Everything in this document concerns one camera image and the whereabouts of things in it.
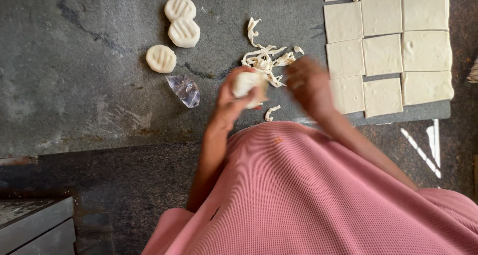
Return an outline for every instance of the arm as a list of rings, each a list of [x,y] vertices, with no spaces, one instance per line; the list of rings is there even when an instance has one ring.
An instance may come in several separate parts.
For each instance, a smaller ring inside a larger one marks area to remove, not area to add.
[[[356,130],[332,102],[329,75],[307,56],[287,70],[287,85],[305,111],[337,142],[413,190],[418,188],[400,168]]]
[[[234,122],[241,111],[256,94],[256,90],[252,89],[247,97],[235,99],[231,92],[234,79],[241,72],[254,71],[248,67],[233,69],[219,88],[216,108],[204,131],[199,164],[186,206],[186,209],[191,212],[199,209],[216,185],[224,169],[228,133],[234,127]]]

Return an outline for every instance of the hand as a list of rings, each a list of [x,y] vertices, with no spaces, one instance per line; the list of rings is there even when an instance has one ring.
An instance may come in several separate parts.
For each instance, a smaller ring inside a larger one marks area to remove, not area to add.
[[[246,97],[236,99],[232,94],[232,85],[242,72],[255,72],[255,69],[245,66],[233,69],[226,80],[219,87],[218,98],[216,99],[216,108],[214,109],[211,121],[208,127],[214,127],[226,132],[234,128],[234,122],[239,117],[242,110],[249,102],[256,97],[258,93],[257,87],[254,87]]]
[[[336,113],[330,90],[330,75],[304,56],[287,68],[287,87],[316,121]]]

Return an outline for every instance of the dough ball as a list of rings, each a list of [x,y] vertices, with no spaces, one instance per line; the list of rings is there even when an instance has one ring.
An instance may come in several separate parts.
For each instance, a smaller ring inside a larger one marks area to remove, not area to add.
[[[168,35],[178,47],[192,48],[199,41],[201,30],[195,21],[179,17],[171,23]]]
[[[176,66],[176,54],[168,46],[154,45],[146,52],[146,62],[159,73],[171,73]]]
[[[196,6],[191,0],[168,0],[164,7],[164,14],[170,22],[181,16],[194,19],[196,17]]]
[[[235,98],[247,96],[255,86],[259,87],[259,93],[248,105],[248,109],[253,109],[267,100],[267,75],[261,72],[243,72],[237,75],[236,81],[232,86],[232,94]]]

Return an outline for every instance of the person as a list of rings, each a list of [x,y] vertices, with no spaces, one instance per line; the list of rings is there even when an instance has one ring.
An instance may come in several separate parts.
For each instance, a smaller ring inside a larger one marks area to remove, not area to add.
[[[304,56],[287,86],[321,127],[266,122],[227,138],[254,97],[221,85],[186,209],[169,209],[143,254],[478,254],[478,207],[419,189],[335,110],[329,75]]]

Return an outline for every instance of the waffle-knit pink shirt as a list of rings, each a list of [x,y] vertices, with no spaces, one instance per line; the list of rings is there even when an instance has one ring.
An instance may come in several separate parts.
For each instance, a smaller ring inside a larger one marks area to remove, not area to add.
[[[197,213],[163,213],[144,255],[478,255],[470,199],[413,191],[318,130],[250,127],[226,163]]]

